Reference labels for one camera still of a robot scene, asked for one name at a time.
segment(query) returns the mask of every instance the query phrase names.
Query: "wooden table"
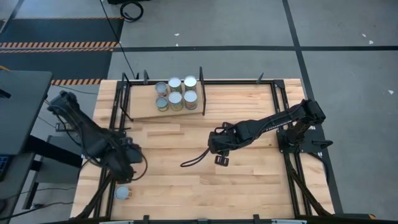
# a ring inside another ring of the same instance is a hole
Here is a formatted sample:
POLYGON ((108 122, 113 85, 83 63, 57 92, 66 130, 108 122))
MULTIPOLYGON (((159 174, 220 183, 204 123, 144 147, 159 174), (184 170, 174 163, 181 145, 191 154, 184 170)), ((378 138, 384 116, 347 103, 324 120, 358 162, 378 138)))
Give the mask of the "wooden table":
MULTIPOLYGON (((300 103, 304 98, 300 80, 284 81, 290 106, 300 103)), ((94 121, 104 128, 109 127, 116 83, 102 81, 99 88, 94 121)), ((280 91, 278 94, 283 105, 280 91)), ((205 116, 190 114, 126 121, 126 127, 131 128, 127 135, 142 147, 149 168, 141 180, 128 184, 132 198, 114 199, 112 220, 142 220, 143 215, 150 215, 151 220, 251 219, 253 214, 260 214, 260 218, 294 217, 275 131, 264 133, 244 149, 231 151, 228 167, 215 165, 212 154, 195 166, 180 167, 182 162, 196 158, 207 148, 209 132, 222 122, 261 119, 275 113, 269 85, 206 85, 206 96, 205 116)), ((301 158, 307 187, 333 213, 321 162, 307 154, 301 158)), ((139 175, 144 164, 133 167, 139 175)), ((99 177, 100 169, 91 164, 81 171, 71 217, 90 201, 99 177)), ((297 186, 296 189, 304 214, 301 193, 297 186)))

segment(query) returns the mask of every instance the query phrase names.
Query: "black floor mat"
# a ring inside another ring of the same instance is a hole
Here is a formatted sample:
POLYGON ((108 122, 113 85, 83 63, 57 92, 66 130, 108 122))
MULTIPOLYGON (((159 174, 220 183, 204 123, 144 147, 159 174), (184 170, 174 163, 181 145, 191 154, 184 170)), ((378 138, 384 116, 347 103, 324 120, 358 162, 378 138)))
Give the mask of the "black floor mat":
MULTIPOLYGON (((122 19, 110 19, 120 39, 122 19)), ((0 42, 114 42, 106 19, 13 19, 0 42)))
POLYGON ((50 71, 54 80, 106 79, 110 50, 0 50, 0 64, 10 70, 50 71))

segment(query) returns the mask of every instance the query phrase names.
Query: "keyboard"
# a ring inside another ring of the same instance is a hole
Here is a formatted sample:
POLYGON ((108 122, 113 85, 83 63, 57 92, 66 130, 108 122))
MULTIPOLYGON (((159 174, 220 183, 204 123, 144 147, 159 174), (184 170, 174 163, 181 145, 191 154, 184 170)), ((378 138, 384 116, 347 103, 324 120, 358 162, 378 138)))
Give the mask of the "keyboard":
POLYGON ((0 182, 4 180, 7 174, 7 169, 11 163, 12 156, 0 155, 0 182))

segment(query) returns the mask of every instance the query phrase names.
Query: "black desk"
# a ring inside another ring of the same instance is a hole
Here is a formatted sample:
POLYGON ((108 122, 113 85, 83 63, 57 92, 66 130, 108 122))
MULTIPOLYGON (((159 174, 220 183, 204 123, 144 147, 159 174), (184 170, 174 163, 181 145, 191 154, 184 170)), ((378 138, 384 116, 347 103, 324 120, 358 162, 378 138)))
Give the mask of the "black desk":
MULTIPOLYGON (((0 182, 1 199, 19 194, 29 171, 39 170, 40 163, 35 166, 37 162, 34 161, 36 154, 81 166, 80 156, 30 135, 52 77, 50 72, 0 71, 0 89, 11 94, 10 98, 0 98, 0 154, 15 155, 0 182)), ((7 199, 0 218, 12 215, 18 198, 7 199)))

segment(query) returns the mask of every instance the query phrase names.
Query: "black metal frame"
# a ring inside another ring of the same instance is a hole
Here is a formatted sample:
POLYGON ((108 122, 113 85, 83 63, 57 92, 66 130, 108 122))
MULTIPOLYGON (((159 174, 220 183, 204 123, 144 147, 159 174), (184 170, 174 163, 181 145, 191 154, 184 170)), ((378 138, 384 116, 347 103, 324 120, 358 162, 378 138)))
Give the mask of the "black metal frame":
MULTIPOLYGON (((126 120, 126 117, 130 119, 130 121, 133 121, 133 119, 130 118, 130 116, 127 113, 127 106, 128 106, 128 99, 129 99, 129 93, 130 89, 134 85, 155 85, 158 82, 166 82, 166 80, 148 80, 149 77, 146 75, 146 78, 144 80, 133 80, 130 81, 125 74, 123 74, 123 79, 122 81, 118 81, 118 85, 116 87, 116 94, 114 98, 114 105, 113 105, 113 110, 112 110, 112 115, 111 115, 111 121, 109 124, 110 130, 115 130, 115 120, 116 120, 116 114, 118 112, 117 108, 120 106, 122 115, 121 115, 121 120, 119 124, 119 134, 121 135, 126 135, 125 129, 124 129, 124 123, 126 120)), ((275 112, 278 113, 280 112, 280 107, 279 107, 279 101, 278 101, 278 96, 277 96, 277 88, 280 89, 281 95, 282 95, 282 101, 284 104, 284 109, 286 110, 289 108, 289 103, 287 101, 287 94, 285 90, 285 85, 283 80, 262 80, 262 76, 259 77, 258 80, 204 80, 203 78, 203 70, 200 67, 200 82, 202 86, 202 93, 203 93, 203 112, 202 114, 205 114, 205 108, 206 108, 206 92, 205 92, 205 85, 270 85, 271 92, 272 92, 272 99, 274 102, 274 108, 275 112)), ((296 169, 297 169, 297 176, 295 179, 290 175, 290 172, 288 171, 291 167, 291 161, 290 161, 290 153, 289 152, 282 152, 284 161, 285 161, 285 168, 287 171, 287 178, 289 182, 289 191, 290 191, 290 196, 292 200, 292 208, 294 211, 294 215, 296 218, 300 217, 300 210, 299 210, 299 203, 297 200, 297 192, 295 189, 295 182, 301 181, 301 183, 297 183, 298 186, 302 189, 302 197, 305 205, 305 213, 307 216, 312 215, 312 210, 311 210, 311 205, 309 202, 309 199, 306 198, 304 195, 304 192, 310 194, 310 198, 312 198, 313 201, 313 196, 309 192, 309 190, 305 186, 305 179, 303 175, 303 169, 302 169, 302 163, 300 159, 300 152, 294 153, 294 158, 295 158, 295 163, 296 163, 296 169)), ((104 180, 104 177, 106 175, 106 171, 102 170, 101 172, 101 177, 100 180, 104 180)), ((108 195, 108 203, 106 205, 106 218, 111 218, 112 214, 112 208, 113 208, 113 198, 114 198, 114 188, 116 185, 116 181, 112 181, 110 183, 110 188, 109 188, 109 195, 108 195)), ((95 208, 95 213, 94 217, 99 217, 99 210, 101 208, 101 202, 99 202, 95 208)), ((247 219, 247 220, 151 220, 151 223, 178 223, 178 222, 184 222, 184 223, 270 223, 272 220, 266 219, 262 220, 259 218, 259 215, 254 214, 253 219, 247 219)), ((149 223, 149 216, 145 215, 142 220, 135 220, 134 223, 149 223)))

